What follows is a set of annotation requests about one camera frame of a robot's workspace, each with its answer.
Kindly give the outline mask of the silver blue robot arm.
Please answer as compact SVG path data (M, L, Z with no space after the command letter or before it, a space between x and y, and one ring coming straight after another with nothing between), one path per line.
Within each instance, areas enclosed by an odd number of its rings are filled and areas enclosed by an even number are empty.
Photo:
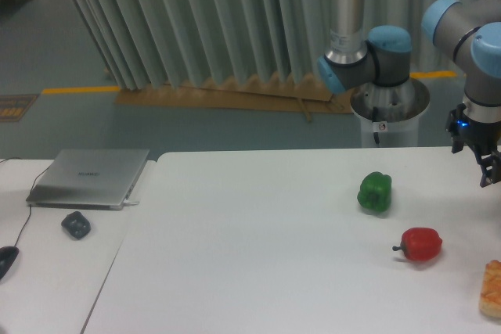
M351 108L369 147L414 145L427 88L410 76L409 33L390 25L362 31L364 0L331 0L330 44L318 58L334 94L351 92ZM462 102L449 112L452 151L472 150L481 186L500 180L500 0L437 0L421 21L424 35L465 73Z

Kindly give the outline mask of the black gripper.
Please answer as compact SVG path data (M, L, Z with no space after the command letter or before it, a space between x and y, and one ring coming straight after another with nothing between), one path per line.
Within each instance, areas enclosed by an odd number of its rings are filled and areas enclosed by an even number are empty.
M482 188L500 182L500 122L485 123L473 120L466 114L467 105L459 104L449 112L445 129L451 136L452 153L467 145L481 168Z

